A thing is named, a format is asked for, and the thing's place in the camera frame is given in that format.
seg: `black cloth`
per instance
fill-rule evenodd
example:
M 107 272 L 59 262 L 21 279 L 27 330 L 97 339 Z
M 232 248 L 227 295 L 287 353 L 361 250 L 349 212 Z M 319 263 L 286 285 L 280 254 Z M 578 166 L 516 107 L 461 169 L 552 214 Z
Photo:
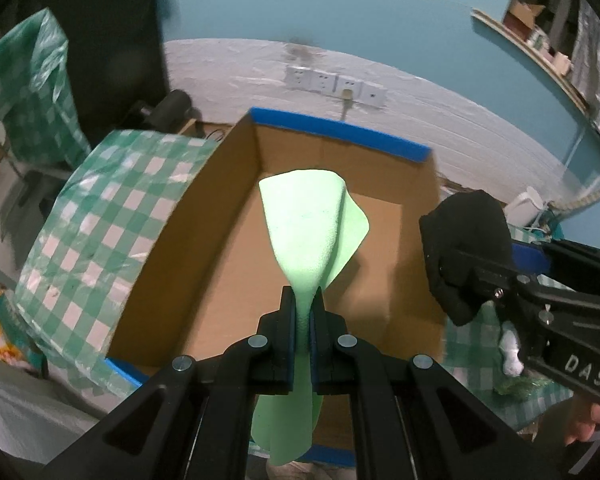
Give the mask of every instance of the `black cloth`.
M 440 276 L 440 259 L 445 251 L 460 249 L 513 266 L 509 228 L 500 203 L 483 190 L 457 193 L 420 218 L 420 234 L 429 290 L 455 325 L 470 322 L 484 298 L 447 285 Z

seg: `power socket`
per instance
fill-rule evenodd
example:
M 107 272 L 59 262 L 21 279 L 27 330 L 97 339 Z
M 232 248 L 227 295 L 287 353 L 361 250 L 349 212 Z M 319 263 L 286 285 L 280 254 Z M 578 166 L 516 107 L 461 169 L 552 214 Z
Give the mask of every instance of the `power socket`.
M 386 101 L 386 88 L 375 83 L 362 83 L 360 95 L 356 99 L 359 103 L 381 108 Z
M 338 80 L 336 81 L 336 89 L 333 94 L 342 99 L 342 93 L 345 90 L 351 90 L 351 99 L 357 101 L 360 91 L 362 90 L 362 81 L 347 75 L 339 75 Z
M 312 92 L 320 92 L 324 95 L 333 95 L 333 89 L 336 86 L 337 74 L 324 72 L 322 70 L 314 70 L 311 74 L 311 84 L 309 90 Z
M 313 71 L 304 66 L 287 65 L 285 83 L 289 88 L 309 90 Z

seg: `human hand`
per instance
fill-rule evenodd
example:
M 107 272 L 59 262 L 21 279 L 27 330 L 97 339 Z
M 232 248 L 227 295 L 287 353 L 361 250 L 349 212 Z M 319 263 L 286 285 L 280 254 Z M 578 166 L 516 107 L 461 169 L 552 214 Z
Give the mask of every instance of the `human hand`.
M 568 446 L 576 440 L 588 441 L 596 429 L 596 424 L 600 424 L 600 405 L 573 396 L 564 443 Z

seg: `open cardboard box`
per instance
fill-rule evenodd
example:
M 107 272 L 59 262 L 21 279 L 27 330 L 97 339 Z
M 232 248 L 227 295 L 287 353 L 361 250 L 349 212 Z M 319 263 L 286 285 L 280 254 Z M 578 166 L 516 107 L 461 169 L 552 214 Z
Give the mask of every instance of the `open cardboard box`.
M 221 354 L 280 305 L 258 181 L 338 173 L 370 230 L 324 293 L 352 334 L 393 356 L 440 359 L 445 316 L 429 293 L 418 219 L 438 204 L 430 149 L 338 121 L 252 108 L 168 219 L 133 286 L 108 355 L 139 367 Z M 352 449 L 346 397 L 326 397 L 314 443 Z

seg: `white wall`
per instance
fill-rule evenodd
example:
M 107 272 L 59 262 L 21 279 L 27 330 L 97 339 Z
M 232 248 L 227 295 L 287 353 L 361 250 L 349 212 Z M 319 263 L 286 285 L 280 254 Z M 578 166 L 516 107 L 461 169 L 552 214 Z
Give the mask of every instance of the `white wall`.
M 509 202 L 526 186 L 545 199 L 571 198 L 579 181 L 554 155 L 486 108 L 430 81 L 357 56 L 261 40 L 174 40 L 165 44 L 172 88 L 192 97 L 203 119 L 234 123 L 251 106 L 339 119 L 342 101 L 283 83 L 288 63 L 381 84 L 382 109 L 355 104 L 347 121 L 434 149 L 449 180 Z

